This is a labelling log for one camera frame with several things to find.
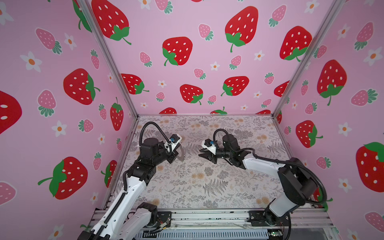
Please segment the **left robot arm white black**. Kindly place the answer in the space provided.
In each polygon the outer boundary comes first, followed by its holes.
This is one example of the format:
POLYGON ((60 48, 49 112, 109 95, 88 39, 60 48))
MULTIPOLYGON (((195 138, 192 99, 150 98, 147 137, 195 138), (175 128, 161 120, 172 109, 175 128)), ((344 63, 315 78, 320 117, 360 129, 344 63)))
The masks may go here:
POLYGON ((107 213, 89 231, 83 231, 79 240, 132 240, 145 226, 157 222, 157 206, 142 203, 132 217, 129 212, 155 175, 157 166, 164 161, 170 164, 177 158, 182 137, 173 134, 166 142, 156 138, 140 143, 140 155, 123 173, 123 188, 107 213))

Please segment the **large perforated metal keyring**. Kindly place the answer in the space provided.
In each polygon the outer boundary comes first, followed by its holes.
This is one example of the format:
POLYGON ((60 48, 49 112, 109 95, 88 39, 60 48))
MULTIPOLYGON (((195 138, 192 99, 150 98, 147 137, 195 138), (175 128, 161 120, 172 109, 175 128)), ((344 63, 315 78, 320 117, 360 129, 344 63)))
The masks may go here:
POLYGON ((178 148, 178 155, 177 155, 177 159, 181 162, 184 162, 185 159, 186 159, 186 155, 185 155, 185 150, 182 146, 180 146, 178 148))

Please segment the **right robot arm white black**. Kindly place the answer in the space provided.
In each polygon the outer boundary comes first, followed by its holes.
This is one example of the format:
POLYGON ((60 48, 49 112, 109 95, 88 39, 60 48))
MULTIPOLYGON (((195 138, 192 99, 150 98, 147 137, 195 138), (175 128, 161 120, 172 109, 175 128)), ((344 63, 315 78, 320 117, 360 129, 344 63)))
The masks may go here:
POLYGON ((305 204, 324 206, 327 192, 321 180, 297 158, 286 161, 260 157, 253 148, 240 148, 237 139, 228 133, 223 136, 223 146, 216 139, 202 141, 199 156, 214 164, 219 159, 231 166, 257 171, 279 179, 283 192, 265 208, 261 220, 275 226, 305 204))

